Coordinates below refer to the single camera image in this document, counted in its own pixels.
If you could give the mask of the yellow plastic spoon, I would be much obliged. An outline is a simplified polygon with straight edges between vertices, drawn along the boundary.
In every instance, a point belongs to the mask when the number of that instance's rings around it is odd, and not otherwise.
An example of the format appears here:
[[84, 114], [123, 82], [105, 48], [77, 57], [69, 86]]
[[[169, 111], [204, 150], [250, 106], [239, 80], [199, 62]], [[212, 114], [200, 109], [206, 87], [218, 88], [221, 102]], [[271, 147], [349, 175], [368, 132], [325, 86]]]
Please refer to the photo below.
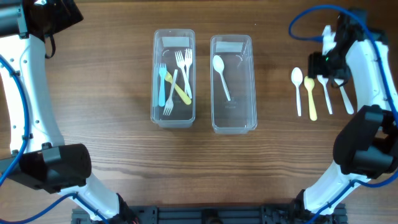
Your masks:
[[312, 121], [317, 120], [317, 111], [315, 107], [315, 102], [313, 99], [313, 89], [315, 87], [315, 82], [312, 78], [306, 76], [304, 78], [304, 86], [308, 92], [308, 108], [309, 108], [309, 116]]

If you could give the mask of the wide white plastic fork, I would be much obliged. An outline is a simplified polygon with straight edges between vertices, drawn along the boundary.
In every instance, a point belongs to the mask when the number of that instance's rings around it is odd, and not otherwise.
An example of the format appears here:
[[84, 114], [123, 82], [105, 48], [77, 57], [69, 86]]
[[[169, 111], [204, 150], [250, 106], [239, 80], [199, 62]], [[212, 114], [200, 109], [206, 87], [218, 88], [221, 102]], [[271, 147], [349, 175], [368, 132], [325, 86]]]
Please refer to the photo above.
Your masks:
[[159, 76], [160, 76], [160, 90], [159, 90], [159, 106], [165, 106], [165, 77], [167, 75], [167, 66], [164, 63], [160, 64]]

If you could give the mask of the yellow plastic fork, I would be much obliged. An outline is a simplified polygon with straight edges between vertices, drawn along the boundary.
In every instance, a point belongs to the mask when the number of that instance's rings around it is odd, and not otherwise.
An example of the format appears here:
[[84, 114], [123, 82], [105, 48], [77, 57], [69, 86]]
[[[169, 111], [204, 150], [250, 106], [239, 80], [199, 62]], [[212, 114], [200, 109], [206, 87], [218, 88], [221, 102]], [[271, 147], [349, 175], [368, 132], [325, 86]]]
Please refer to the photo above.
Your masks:
[[[167, 72], [165, 80], [169, 83], [172, 83], [173, 78], [169, 72]], [[175, 84], [174, 89], [186, 105], [190, 105], [192, 103], [192, 100], [189, 98], [189, 96], [177, 84]]]

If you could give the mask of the thin white plastic fork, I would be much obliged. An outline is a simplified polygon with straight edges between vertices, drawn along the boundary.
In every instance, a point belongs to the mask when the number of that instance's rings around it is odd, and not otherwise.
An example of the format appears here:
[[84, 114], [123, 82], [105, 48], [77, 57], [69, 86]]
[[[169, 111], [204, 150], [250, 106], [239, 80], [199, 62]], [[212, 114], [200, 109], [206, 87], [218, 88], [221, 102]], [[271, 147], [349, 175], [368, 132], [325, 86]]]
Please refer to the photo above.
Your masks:
[[169, 97], [168, 97], [168, 99], [167, 99], [167, 101], [165, 103], [165, 107], [164, 107], [164, 113], [163, 113], [164, 116], [170, 116], [170, 114], [171, 114], [171, 112], [173, 110], [173, 107], [174, 107], [174, 103], [173, 103], [172, 97], [173, 97], [173, 93], [174, 93], [174, 89], [175, 89], [175, 84], [176, 84], [176, 81], [177, 81], [177, 75], [178, 75], [178, 70], [175, 69], [174, 74], [173, 74], [173, 78], [172, 78], [172, 85], [171, 85], [171, 88], [170, 88]]

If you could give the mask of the curved white plastic fork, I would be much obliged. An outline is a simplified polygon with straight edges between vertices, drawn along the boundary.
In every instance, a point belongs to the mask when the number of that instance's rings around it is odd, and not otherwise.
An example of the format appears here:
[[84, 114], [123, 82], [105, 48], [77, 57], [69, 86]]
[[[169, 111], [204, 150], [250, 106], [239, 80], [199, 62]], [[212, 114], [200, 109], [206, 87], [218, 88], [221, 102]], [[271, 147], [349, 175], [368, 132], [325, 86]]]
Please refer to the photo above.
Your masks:
[[189, 73], [190, 73], [190, 66], [193, 63], [193, 53], [192, 49], [185, 49], [185, 67], [186, 67], [186, 78], [187, 83], [185, 84], [185, 91], [189, 98], [192, 98], [192, 91], [189, 84]]

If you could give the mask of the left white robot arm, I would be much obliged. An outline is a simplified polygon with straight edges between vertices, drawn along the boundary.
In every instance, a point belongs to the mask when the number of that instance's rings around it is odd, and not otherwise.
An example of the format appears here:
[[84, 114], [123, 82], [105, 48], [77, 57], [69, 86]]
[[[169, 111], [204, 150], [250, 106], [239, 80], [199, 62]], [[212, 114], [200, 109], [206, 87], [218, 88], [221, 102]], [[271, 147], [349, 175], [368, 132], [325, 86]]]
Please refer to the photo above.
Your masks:
[[11, 123], [11, 157], [1, 161], [1, 179], [70, 198], [94, 222], [138, 223], [93, 174], [87, 148], [65, 144], [53, 113], [45, 43], [82, 20], [74, 0], [1, 2], [1, 78]]

